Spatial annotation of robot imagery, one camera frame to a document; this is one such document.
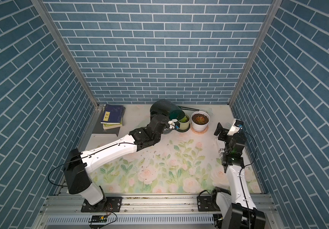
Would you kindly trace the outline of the dark green watering can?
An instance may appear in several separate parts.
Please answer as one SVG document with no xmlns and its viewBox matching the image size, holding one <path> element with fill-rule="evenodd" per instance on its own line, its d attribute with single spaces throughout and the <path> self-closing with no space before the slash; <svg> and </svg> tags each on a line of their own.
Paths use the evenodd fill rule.
<svg viewBox="0 0 329 229">
<path fill-rule="evenodd" d="M 150 118 L 152 119 L 157 114 L 164 115 L 169 118 L 169 120 L 177 119 L 180 121 L 185 117 L 183 110 L 189 111 L 199 111 L 199 109 L 189 108 L 184 106 L 178 106 L 167 99 L 161 99 L 156 101 L 150 108 Z"/>
</svg>

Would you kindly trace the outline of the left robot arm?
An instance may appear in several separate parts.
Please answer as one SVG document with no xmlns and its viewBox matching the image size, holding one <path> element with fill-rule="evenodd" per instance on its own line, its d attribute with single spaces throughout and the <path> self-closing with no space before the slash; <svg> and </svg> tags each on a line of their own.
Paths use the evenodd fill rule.
<svg viewBox="0 0 329 229">
<path fill-rule="evenodd" d="M 170 120 L 163 114 L 156 114 L 147 126 L 132 130 L 105 146 L 82 152 L 78 149 L 71 150 L 63 165 L 68 193 L 79 194 L 90 205 L 96 205 L 104 200 L 104 192 L 90 178 L 94 170 L 119 157 L 157 144 L 165 130 L 176 130 L 179 127 L 180 122 L 177 119 Z"/>
</svg>

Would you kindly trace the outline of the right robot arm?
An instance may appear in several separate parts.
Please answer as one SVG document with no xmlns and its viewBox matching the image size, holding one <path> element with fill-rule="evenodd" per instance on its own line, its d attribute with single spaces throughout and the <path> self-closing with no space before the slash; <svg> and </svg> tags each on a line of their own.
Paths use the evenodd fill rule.
<svg viewBox="0 0 329 229">
<path fill-rule="evenodd" d="M 230 185 L 230 190 L 215 187 L 212 191 L 212 201 L 223 217 L 222 229 L 263 229 L 266 224 L 264 212 L 257 209 L 247 189 L 242 153 L 248 133 L 243 126 L 243 121 L 234 119 L 229 129 L 217 124 L 214 133 L 221 165 Z"/>
</svg>

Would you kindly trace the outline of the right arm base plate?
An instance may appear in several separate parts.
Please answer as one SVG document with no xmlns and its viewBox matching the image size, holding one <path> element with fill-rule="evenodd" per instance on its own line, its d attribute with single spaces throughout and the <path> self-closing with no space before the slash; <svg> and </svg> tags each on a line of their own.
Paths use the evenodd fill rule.
<svg viewBox="0 0 329 229">
<path fill-rule="evenodd" d="M 219 207 L 212 201 L 211 196 L 197 196 L 197 209 L 199 212 L 218 212 Z"/>
</svg>

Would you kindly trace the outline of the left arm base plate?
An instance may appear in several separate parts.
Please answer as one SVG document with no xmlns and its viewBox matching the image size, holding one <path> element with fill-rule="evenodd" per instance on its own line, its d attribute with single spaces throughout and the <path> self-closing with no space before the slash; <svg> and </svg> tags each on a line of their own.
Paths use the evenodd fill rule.
<svg viewBox="0 0 329 229">
<path fill-rule="evenodd" d="M 120 196 L 106 197 L 95 205 L 91 205 L 87 200 L 84 200 L 81 212 L 96 213 L 111 211 L 117 213 L 120 212 L 122 199 Z"/>
</svg>

